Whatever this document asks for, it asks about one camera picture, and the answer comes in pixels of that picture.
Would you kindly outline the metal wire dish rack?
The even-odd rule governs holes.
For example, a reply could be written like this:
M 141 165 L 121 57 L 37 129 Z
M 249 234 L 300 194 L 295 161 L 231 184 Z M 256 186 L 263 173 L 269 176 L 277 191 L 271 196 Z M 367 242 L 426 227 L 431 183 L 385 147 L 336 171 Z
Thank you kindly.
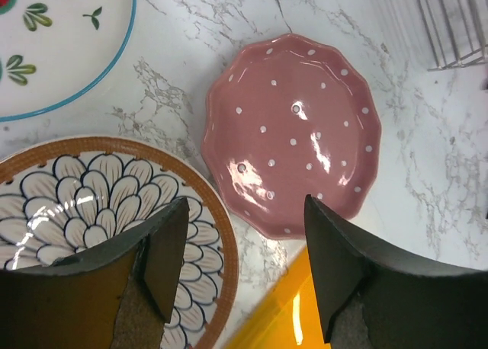
M 390 54 L 428 71 L 487 64 L 487 0 L 371 0 Z

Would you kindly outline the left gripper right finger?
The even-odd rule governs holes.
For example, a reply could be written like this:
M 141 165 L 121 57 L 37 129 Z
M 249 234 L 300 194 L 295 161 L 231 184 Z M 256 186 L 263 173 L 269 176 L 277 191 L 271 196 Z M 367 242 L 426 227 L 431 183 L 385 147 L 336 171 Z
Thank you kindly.
M 304 202 L 323 340 L 334 348 L 485 348 L 486 271 L 399 248 Z

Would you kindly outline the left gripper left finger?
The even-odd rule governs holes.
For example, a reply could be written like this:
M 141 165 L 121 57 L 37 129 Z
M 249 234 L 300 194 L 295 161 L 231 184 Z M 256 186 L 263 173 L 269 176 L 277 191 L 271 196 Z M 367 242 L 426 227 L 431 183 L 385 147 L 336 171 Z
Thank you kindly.
M 3 348 L 157 348 L 188 233 L 179 197 L 138 226 L 48 267 L 1 273 Z

